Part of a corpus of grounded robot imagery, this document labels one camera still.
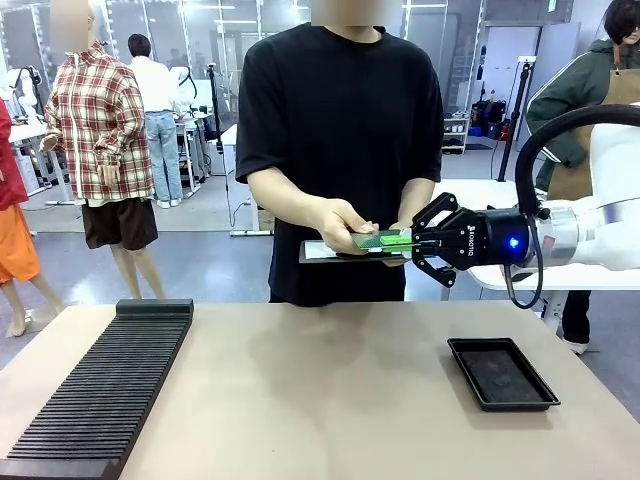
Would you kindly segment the person's right hand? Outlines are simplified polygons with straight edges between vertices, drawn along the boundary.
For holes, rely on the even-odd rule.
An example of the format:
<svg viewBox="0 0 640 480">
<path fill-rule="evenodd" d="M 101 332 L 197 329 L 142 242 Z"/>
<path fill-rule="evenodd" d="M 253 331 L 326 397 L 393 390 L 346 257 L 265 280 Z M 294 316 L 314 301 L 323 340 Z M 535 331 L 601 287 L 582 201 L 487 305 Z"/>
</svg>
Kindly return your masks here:
<svg viewBox="0 0 640 480">
<path fill-rule="evenodd" d="M 364 255 L 352 234 L 373 234 L 379 226 L 364 220 L 353 206 L 341 199 L 322 199 L 319 204 L 318 218 L 315 224 L 324 243 L 337 254 Z"/>
</svg>

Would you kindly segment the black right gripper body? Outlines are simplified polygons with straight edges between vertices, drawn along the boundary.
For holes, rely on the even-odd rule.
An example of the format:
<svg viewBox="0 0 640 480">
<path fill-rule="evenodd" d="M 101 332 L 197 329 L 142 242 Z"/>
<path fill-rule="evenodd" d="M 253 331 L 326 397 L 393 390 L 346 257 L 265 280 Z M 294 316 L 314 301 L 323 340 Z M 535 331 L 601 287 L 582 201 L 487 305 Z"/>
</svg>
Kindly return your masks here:
<svg viewBox="0 0 640 480">
<path fill-rule="evenodd" d="M 434 255 L 458 270 L 515 265 L 529 251 L 529 226 L 517 209 L 472 211 L 461 208 L 437 226 Z"/>
</svg>

